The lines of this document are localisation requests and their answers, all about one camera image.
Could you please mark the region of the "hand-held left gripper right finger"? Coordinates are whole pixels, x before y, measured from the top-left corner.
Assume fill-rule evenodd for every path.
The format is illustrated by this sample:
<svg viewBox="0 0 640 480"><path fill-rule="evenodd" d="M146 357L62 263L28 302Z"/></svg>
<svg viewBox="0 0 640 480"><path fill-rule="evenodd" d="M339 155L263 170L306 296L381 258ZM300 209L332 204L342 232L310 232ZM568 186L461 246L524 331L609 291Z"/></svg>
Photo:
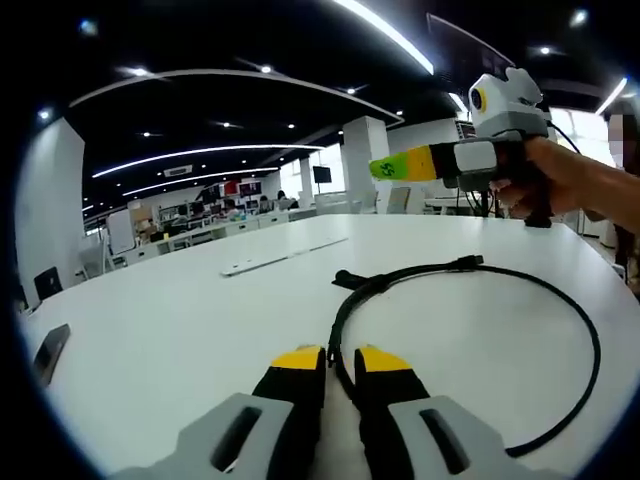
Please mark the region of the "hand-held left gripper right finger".
<svg viewBox="0 0 640 480"><path fill-rule="evenodd" d="M543 479L506 453L501 435L446 396L432 397L404 359L354 355L360 438L374 479Z"/></svg>

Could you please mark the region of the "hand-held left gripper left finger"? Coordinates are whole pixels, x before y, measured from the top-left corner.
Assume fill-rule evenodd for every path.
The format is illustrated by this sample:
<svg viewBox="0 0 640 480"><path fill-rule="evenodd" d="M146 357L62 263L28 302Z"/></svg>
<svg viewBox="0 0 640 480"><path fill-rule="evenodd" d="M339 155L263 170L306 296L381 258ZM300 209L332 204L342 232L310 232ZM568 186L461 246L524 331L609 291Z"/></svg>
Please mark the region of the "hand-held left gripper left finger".
<svg viewBox="0 0 640 480"><path fill-rule="evenodd" d="M250 394L236 393L183 428L175 450L114 479L305 479L320 438L326 351L306 346L271 362Z"/></svg>

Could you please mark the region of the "person's left hand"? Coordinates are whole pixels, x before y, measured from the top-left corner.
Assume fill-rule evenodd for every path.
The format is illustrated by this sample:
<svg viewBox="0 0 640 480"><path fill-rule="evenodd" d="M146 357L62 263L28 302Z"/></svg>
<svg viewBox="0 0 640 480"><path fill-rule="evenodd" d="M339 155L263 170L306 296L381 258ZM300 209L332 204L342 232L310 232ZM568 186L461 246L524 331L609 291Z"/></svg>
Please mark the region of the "person's left hand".
<svg viewBox="0 0 640 480"><path fill-rule="evenodd" d="M359 436L359 413L339 380L326 377L321 436L315 450L310 479L370 479Z"/></svg>

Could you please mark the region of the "person's right hand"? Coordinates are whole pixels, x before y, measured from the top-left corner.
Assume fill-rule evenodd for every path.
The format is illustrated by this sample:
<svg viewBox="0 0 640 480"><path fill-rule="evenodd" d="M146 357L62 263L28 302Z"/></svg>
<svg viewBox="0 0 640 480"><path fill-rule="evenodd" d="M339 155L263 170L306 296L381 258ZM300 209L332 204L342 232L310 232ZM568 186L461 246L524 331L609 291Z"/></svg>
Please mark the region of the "person's right hand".
<svg viewBox="0 0 640 480"><path fill-rule="evenodd" d="M490 183L491 191L508 209L512 218L530 216L541 197L547 193L550 211L562 215L580 208L576 182L583 173L583 157L546 138L534 137L524 142L525 158L545 177L541 180L504 178Z"/></svg>

